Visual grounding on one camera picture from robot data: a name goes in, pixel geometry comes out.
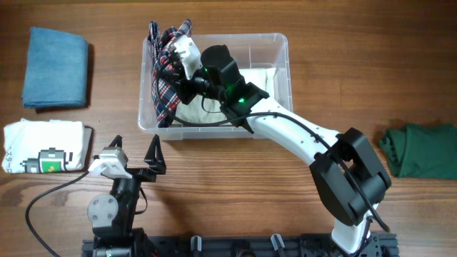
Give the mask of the clear plastic storage bin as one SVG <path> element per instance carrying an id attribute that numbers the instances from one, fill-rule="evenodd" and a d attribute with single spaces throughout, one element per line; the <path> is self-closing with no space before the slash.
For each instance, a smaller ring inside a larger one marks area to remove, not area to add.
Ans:
<path id="1" fill-rule="evenodd" d="M 288 39 L 280 33 L 193 35 L 200 51 L 213 45 L 227 45 L 241 73 L 261 69 L 266 72 L 266 90 L 285 109 L 293 111 Z M 176 124 L 159 128 L 151 96 L 152 61 L 149 41 L 143 40 L 139 94 L 138 127 L 144 133 L 157 134 L 163 141 L 194 138 L 257 138 L 243 128 L 233 126 L 187 127 Z"/>

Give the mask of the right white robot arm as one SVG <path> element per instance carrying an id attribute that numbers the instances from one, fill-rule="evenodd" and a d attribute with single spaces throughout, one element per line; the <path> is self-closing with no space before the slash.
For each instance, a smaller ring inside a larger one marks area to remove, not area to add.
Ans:
<path id="1" fill-rule="evenodd" d="M 227 46 L 174 49 L 154 81 L 170 84 L 185 104 L 196 95 L 217 100 L 226 122 L 275 141 L 308 165 L 335 218 L 331 240 L 344 256 L 358 256 L 368 245 L 372 221 L 390 230 L 376 209 L 391 179 L 363 133 L 323 128 L 285 109 L 245 80 Z"/>

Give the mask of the red plaid cloth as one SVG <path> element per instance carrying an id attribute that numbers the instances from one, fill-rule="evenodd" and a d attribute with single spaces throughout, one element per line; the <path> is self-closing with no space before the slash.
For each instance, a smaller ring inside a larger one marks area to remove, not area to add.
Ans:
<path id="1" fill-rule="evenodd" d="M 175 115 L 181 101 L 176 90 L 165 79 L 158 79 L 160 71 L 173 71 L 171 64 L 164 67 L 171 57 L 171 45 L 180 37 L 191 37 L 193 24 L 186 19 L 180 27 L 174 26 L 161 33 L 157 21 L 149 23 L 149 35 L 147 37 L 149 56 L 151 57 L 151 98 L 156 113 L 156 125 L 159 128 L 167 128 L 173 123 L 169 113 Z"/>

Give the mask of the folded blue cloth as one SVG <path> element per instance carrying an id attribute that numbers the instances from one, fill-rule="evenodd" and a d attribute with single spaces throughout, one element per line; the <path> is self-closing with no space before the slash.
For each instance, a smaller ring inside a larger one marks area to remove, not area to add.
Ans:
<path id="1" fill-rule="evenodd" d="M 89 43 L 82 36 L 30 28 L 23 107 L 84 107 L 88 61 Z"/>

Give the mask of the beige cloth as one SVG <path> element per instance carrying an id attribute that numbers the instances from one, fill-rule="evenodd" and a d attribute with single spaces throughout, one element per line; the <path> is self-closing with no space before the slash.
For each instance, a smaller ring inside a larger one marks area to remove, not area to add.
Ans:
<path id="1" fill-rule="evenodd" d="M 241 69 L 240 73 L 246 83 L 251 82 L 260 89 L 274 97 L 273 75 L 275 68 L 269 69 Z M 226 116 L 220 112 L 220 103 L 216 100 L 205 99 L 197 95 L 186 105 L 179 103 L 176 107 L 176 117 L 194 124 L 208 124 L 226 120 Z"/>

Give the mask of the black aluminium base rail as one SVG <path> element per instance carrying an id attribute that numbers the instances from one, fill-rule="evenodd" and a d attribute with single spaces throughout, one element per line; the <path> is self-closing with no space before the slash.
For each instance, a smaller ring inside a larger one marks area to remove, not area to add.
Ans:
<path id="1" fill-rule="evenodd" d="M 198 245 L 189 238 L 175 236 L 151 236 L 156 247 L 155 256 L 235 256 L 239 251 L 250 250 L 256 256 L 342 256 L 329 234 L 302 234 L 284 236 L 275 246 L 272 237 L 202 238 Z M 395 234 L 373 232 L 360 252 L 361 256 L 399 257 L 400 251 Z"/>

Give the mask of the dark green cloth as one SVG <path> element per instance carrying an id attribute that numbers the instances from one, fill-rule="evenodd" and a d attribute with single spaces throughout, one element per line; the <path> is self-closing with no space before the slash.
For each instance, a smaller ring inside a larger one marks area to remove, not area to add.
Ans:
<path id="1" fill-rule="evenodd" d="M 378 146 L 396 178 L 456 179 L 456 127 L 451 124 L 390 128 Z"/>

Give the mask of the folded white printed t-shirt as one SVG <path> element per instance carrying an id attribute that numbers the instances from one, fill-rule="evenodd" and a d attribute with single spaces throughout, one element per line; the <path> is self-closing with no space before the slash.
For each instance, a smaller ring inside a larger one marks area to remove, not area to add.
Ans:
<path id="1" fill-rule="evenodd" d="M 7 173 L 52 173 L 84 168 L 92 129 L 80 121 L 29 121 L 4 127 Z"/>

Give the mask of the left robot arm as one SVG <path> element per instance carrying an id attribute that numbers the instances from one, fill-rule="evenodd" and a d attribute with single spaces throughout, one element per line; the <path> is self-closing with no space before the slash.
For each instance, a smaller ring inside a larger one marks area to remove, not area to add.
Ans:
<path id="1" fill-rule="evenodd" d="M 122 137 L 115 139 L 94 157 L 89 167 L 92 176 L 104 176 L 113 181 L 109 193 L 94 197 L 87 208 L 94 239 L 84 241 L 82 256 L 159 256 L 159 250 L 144 229 L 134 228 L 134 218 L 144 211 L 136 209 L 140 197 L 146 194 L 142 183 L 154 182 L 166 173 L 166 162 L 159 136 L 155 135 L 144 157 L 146 168 L 129 168 L 122 149 Z"/>

